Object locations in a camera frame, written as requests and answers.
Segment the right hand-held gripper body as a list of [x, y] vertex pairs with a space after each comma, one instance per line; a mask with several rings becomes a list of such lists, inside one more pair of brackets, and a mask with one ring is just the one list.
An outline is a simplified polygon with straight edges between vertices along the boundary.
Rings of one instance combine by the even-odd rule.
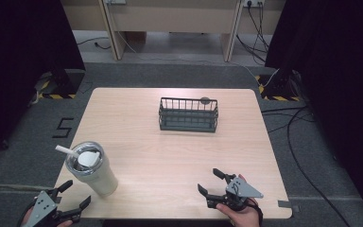
[[208, 208], [216, 208], [221, 203], [234, 211], [242, 211], [248, 206], [248, 199], [264, 197], [261, 192], [236, 175], [226, 174], [222, 180], [227, 183], [225, 194], [223, 196], [207, 194]]

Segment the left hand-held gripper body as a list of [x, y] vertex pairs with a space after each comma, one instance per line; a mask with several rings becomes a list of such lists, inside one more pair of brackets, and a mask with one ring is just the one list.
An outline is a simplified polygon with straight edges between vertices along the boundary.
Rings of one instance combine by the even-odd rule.
[[58, 189], [43, 190], [25, 210], [19, 227], [69, 227], [74, 221], [58, 210]]

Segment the white insulated tumbler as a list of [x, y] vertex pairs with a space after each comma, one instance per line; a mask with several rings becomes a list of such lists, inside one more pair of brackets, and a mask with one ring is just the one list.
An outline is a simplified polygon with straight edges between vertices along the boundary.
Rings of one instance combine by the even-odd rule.
[[66, 168], [82, 183], [88, 184], [98, 196], [111, 195], [118, 186], [118, 181], [111, 170], [110, 161], [97, 142], [87, 141], [76, 145], [71, 150], [79, 154], [78, 158], [67, 155]]

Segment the black wire basket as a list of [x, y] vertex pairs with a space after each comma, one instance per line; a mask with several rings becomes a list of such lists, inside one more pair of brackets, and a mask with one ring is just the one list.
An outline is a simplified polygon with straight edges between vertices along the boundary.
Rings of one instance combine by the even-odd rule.
[[216, 99], [203, 105], [200, 98], [162, 97], [159, 126], [162, 131], [215, 132], [218, 120]]

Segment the person's right hand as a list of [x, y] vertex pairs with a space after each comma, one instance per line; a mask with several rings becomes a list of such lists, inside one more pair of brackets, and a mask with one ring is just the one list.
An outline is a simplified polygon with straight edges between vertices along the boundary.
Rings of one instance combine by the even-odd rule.
[[246, 207], [240, 211], [234, 211], [224, 204], [218, 204], [216, 209], [228, 216], [234, 227], [261, 227], [262, 210], [255, 198], [246, 198]]

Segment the white straw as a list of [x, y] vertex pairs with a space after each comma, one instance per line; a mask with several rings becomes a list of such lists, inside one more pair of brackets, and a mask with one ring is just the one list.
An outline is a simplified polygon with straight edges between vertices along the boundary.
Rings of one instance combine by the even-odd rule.
[[65, 148], [60, 145], [56, 145], [55, 150], [66, 153], [67, 155], [70, 155], [72, 157], [78, 158], [79, 154], [69, 148]]

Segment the grey tape strip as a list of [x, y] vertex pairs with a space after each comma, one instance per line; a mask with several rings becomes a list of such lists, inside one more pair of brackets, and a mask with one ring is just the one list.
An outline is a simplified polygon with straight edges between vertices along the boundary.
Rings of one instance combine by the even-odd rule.
[[278, 201], [278, 206], [282, 208], [290, 208], [293, 213], [300, 213], [300, 205], [294, 205], [291, 201]]

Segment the stand base with hazard tape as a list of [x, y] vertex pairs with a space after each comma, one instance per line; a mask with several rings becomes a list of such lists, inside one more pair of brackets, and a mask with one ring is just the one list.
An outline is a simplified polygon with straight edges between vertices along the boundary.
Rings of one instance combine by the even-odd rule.
[[270, 74], [255, 76], [261, 98], [277, 101], [299, 101], [299, 95], [290, 76], [283, 76], [279, 70]]
[[51, 72], [44, 73], [35, 85], [35, 97], [72, 99], [76, 96], [84, 76], [85, 71], [81, 69], [66, 69], [63, 77], [53, 75]]

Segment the black curtain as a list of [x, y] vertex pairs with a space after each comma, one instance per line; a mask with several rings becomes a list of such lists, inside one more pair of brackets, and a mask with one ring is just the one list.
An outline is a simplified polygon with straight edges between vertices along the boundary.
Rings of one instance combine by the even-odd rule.
[[61, 0], [0, 0], [0, 146], [44, 73], [67, 80], [84, 63]]
[[285, 0], [267, 65], [296, 70], [363, 200], [363, 0]]

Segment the beige desk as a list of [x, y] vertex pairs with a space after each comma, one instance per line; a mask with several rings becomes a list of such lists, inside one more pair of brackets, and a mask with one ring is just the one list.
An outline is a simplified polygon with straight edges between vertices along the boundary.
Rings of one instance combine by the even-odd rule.
[[220, 36], [224, 61], [233, 55], [237, 35], [254, 34], [260, 26], [274, 33], [286, 0], [265, 0], [260, 8], [244, 8], [244, 0], [60, 0], [73, 30], [100, 30], [109, 36], [112, 57], [120, 61], [128, 32], [211, 33]]

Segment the white power socket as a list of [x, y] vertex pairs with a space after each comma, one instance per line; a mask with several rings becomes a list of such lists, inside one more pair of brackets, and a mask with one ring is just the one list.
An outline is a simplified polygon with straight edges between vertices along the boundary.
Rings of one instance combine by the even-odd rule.
[[265, 5], [265, 0], [244, 0], [244, 8], [260, 8]]

